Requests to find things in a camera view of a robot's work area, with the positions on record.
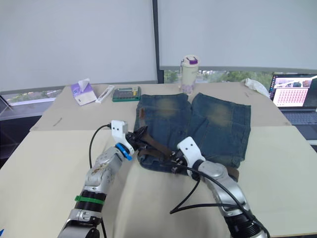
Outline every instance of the table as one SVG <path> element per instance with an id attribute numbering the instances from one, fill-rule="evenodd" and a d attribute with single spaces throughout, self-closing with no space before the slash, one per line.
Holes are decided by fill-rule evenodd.
<path id="1" fill-rule="evenodd" d="M 141 84 L 140 86 L 142 94 L 180 93 L 177 84 Z M 93 85 L 96 96 L 98 97 L 106 87 L 107 85 Z M 131 85 L 118 85 L 118 87 L 131 87 Z M 198 92 L 251 105 L 251 126 L 291 125 L 269 98 L 247 88 L 243 83 L 196 84 L 189 102 Z M 112 119 L 125 120 L 129 123 L 129 128 L 133 129 L 137 104 L 138 102 L 113 103 L 108 97 L 101 104 L 90 103 L 79 106 L 72 96 L 70 87 L 67 86 L 31 130 L 95 130 Z"/>
<path id="2" fill-rule="evenodd" d="M 141 87 L 144 92 L 177 91 L 175 85 Z M 252 105 L 253 126 L 246 160 L 239 168 L 239 185 L 252 211 L 272 236 L 317 233 L 317 205 L 307 206 L 307 201 L 317 195 L 316 153 L 295 127 L 285 126 L 288 121 L 270 100 L 239 83 L 224 83 L 223 87 L 236 95 L 223 96 L 219 92 L 221 84 L 204 85 L 201 91 Z M 101 92 L 106 86 L 97 88 Z M 108 98 L 99 105 L 101 108 L 96 104 L 77 107 L 72 98 L 66 99 L 67 90 L 66 87 L 0 170 L 0 230 L 5 229 L 6 238 L 43 234 L 56 237 L 82 189 L 89 168 L 89 141 L 95 129 L 111 119 L 129 118 L 127 121 L 133 125 L 135 109 L 129 110 L 127 104 L 136 107 L 135 102 L 120 103 L 118 108 Z M 60 116 L 62 120 L 54 126 L 52 122 Z M 113 144 L 110 131 L 100 131 L 93 145 L 93 160 Z M 103 210 L 108 237 L 229 237 L 216 208 L 169 215 L 169 210 L 193 185 L 189 177 L 145 170 L 136 160 L 124 163 Z M 188 204 L 200 202 L 213 202 L 204 184 Z"/>

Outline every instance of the jeans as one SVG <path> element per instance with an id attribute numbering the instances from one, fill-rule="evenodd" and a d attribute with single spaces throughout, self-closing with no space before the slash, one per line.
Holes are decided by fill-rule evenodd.
<path id="1" fill-rule="evenodd" d="M 191 136 L 206 160 L 238 168 L 245 159 L 250 134 L 251 106 L 220 100 L 199 93 L 192 105 L 185 94 L 142 95 L 134 129 L 148 126 L 157 142 L 176 151 Z M 170 172 L 150 155 L 139 156 L 142 167 Z"/>

